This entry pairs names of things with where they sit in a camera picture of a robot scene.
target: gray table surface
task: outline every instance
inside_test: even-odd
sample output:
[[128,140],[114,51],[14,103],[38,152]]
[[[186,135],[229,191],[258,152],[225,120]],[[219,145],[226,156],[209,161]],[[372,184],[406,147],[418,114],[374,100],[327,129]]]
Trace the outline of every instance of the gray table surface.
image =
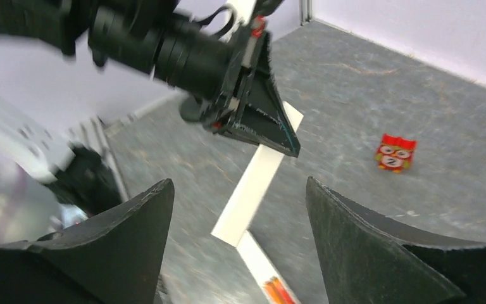
[[[304,114],[251,231],[302,303],[326,303],[304,203],[306,179],[398,221],[486,241],[486,89],[324,24],[273,44],[284,100]],[[167,103],[110,132],[132,195],[172,178],[163,275],[175,304],[266,303],[237,252],[211,237],[255,147],[207,134]],[[418,141],[412,169],[373,160],[383,133]]]

